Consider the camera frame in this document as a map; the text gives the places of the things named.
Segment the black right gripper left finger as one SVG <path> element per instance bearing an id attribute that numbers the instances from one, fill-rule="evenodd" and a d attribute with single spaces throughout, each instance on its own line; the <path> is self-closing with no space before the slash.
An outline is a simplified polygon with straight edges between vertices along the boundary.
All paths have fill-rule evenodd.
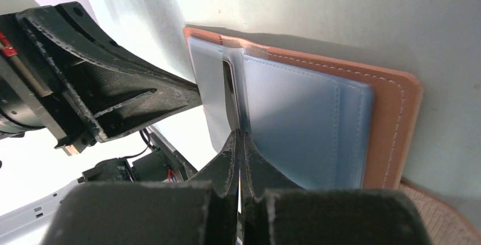
<path id="1" fill-rule="evenodd" d="M 90 181 L 63 199 L 43 244 L 236 244 L 239 143 L 181 183 Z"/>

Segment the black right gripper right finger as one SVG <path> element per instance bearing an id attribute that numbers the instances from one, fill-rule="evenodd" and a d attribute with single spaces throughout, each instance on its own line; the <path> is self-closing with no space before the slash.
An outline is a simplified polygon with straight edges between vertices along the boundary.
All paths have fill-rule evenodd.
<path id="1" fill-rule="evenodd" d="M 244 244 L 431 244 L 399 190 L 307 190 L 261 155 L 248 133 L 240 153 Z"/>

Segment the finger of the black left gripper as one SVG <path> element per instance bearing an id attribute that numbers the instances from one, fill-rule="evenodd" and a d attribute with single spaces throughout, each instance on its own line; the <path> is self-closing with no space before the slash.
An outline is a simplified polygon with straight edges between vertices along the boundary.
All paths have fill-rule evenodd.
<path id="1" fill-rule="evenodd" d="M 1 138 L 46 129 L 78 155 L 200 104 L 196 84 L 119 46 L 78 2 L 1 15 Z"/>

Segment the tan leather card holder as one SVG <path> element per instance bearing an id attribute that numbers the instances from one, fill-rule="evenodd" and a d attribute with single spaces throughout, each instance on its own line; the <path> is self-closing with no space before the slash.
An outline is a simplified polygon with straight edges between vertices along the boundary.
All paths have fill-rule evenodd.
<path id="1" fill-rule="evenodd" d="M 398 189 L 417 206 L 434 244 L 479 244 L 454 209 L 401 182 L 423 87 L 412 74 L 185 27 L 238 50 L 224 62 L 234 116 L 263 157 L 307 189 Z"/>

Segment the silver card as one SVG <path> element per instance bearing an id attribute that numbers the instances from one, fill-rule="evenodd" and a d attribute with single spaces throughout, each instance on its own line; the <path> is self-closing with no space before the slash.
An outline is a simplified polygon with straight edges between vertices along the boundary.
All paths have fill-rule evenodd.
<path id="1" fill-rule="evenodd" d="M 238 50 L 196 37 L 188 37 L 187 44 L 210 140 L 214 150 L 219 152 L 231 133 L 223 63 L 235 64 Z"/>

